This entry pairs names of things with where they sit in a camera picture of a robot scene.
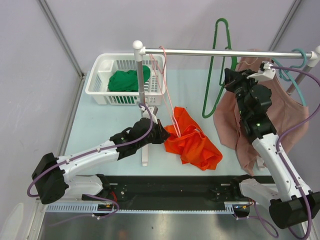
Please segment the orange t shirt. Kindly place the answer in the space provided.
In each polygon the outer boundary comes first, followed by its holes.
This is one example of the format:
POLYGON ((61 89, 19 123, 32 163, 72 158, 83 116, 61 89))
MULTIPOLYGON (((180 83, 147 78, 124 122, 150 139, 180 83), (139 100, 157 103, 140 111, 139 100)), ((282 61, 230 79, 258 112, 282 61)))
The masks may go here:
POLYGON ((204 134, 200 126, 183 107, 174 108, 174 118, 180 130, 177 135, 174 125, 167 125, 165 130, 170 137, 164 142, 168 153, 180 156, 182 164, 191 164, 205 170, 215 170, 223 159, 222 153, 204 134))

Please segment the pink wire hanger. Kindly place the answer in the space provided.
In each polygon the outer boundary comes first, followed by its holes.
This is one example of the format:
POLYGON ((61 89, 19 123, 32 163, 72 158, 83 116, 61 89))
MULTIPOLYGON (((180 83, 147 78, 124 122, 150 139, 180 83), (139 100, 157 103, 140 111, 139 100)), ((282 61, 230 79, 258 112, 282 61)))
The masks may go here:
POLYGON ((178 122, 174 116, 174 108, 173 108, 173 104, 172 104, 172 100, 171 100, 171 96, 168 90, 168 86, 167 86, 167 79, 166 79, 166 65, 167 65, 167 55, 166 55, 166 51, 165 48, 161 45, 159 46, 159 49, 161 49, 164 53, 164 64, 163 67, 161 68, 158 64, 158 62, 156 61, 155 57, 153 54, 149 54, 149 58, 151 60, 151 65, 152 65, 152 70, 153 73, 155 74, 155 79, 157 82, 157 86, 160 90, 162 99, 164 101, 167 113, 170 117, 172 126, 175 130, 175 133, 178 137, 181 137, 181 131, 180 131, 180 127, 178 125, 178 122), (160 83, 158 74, 156 73, 156 71, 158 71, 162 77, 162 83, 160 83))

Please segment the green t shirt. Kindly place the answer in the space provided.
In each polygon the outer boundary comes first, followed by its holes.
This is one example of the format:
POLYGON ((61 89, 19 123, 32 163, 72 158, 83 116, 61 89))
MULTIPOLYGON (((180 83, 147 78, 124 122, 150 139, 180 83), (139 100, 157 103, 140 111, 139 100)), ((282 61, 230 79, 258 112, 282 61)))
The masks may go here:
POLYGON ((117 70, 108 82, 110 92, 138 92, 138 73, 136 70, 117 70))

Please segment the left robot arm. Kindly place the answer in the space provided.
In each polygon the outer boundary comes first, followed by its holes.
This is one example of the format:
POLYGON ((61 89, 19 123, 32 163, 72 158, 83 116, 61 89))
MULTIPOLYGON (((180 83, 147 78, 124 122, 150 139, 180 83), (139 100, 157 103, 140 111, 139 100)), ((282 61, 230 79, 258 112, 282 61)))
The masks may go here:
POLYGON ((161 145, 169 137, 160 120, 153 122, 143 117, 90 150, 58 157, 47 153, 31 175, 27 195, 40 198, 44 205, 71 197, 84 201, 105 200, 112 191, 108 179, 100 173, 81 175, 81 171, 132 156, 148 144, 161 145))

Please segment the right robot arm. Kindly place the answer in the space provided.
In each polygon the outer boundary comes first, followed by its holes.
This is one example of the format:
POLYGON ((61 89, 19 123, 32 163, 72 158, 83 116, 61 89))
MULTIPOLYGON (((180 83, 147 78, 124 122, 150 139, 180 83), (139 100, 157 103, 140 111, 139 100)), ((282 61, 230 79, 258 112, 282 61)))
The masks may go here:
POLYGON ((224 87, 234 94, 239 114, 240 129, 248 142, 262 157, 275 182, 274 191, 249 175, 235 180, 231 196, 242 201, 250 198, 268 209, 273 222, 280 229, 311 222, 320 210, 320 194, 313 192, 299 176, 289 160, 276 128, 267 115, 272 105, 272 91, 261 84, 275 76, 275 66, 224 70, 224 87))

